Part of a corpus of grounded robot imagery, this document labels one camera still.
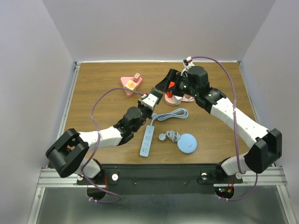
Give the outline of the dark green charger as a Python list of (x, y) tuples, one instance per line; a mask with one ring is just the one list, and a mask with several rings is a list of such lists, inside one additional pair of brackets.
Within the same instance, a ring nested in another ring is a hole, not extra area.
[(159, 90), (157, 90), (154, 87), (151, 89), (150, 94), (152, 94), (155, 97), (157, 97), (157, 102), (156, 102), (157, 105), (160, 103), (162, 97), (164, 96), (164, 94), (162, 92), (160, 92)]

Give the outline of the blue power strip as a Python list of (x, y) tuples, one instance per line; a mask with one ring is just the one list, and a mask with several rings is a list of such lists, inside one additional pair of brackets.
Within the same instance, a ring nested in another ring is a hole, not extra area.
[[(178, 119), (186, 119), (189, 116), (189, 112), (186, 109), (176, 109), (169, 113), (163, 114), (153, 114), (151, 117), (151, 123), (146, 126), (141, 149), (140, 149), (140, 156), (148, 157), (150, 152), (151, 143), (154, 136), (155, 127), (153, 126), (154, 121), (164, 121), (171, 118), (178, 118)], [(172, 142), (178, 142), (180, 139), (180, 134), (175, 131), (167, 131), (166, 133), (159, 134), (158, 139), (161, 141), (166, 140), (169, 138)]]

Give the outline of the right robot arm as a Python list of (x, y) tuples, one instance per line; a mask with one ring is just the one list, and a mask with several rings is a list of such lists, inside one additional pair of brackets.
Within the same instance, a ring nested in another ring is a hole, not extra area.
[(155, 88), (174, 96), (191, 96), (196, 104), (209, 114), (223, 121), (234, 130), (235, 138), (241, 137), (249, 151), (224, 160), (215, 170), (215, 177), (226, 182), (236, 173), (253, 171), (262, 173), (282, 156), (282, 133), (256, 123), (224, 93), (210, 86), (208, 72), (201, 66), (192, 66), (183, 72), (170, 69)]

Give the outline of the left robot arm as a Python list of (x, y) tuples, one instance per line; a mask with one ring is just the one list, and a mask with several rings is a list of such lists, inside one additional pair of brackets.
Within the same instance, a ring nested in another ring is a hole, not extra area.
[(151, 118), (157, 101), (149, 99), (138, 101), (137, 107), (130, 107), (123, 118), (114, 126), (100, 131), (77, 132), (71, 128), (65, 131), (46, 151), (45, 155), (62, 178), (71, 174), (84, 175), (94, 183), (103, 181), (104, 172), (99, 162), (87, 159), (89, 150), (109, 146), (120, 146), (129, 142), (146, 119)]

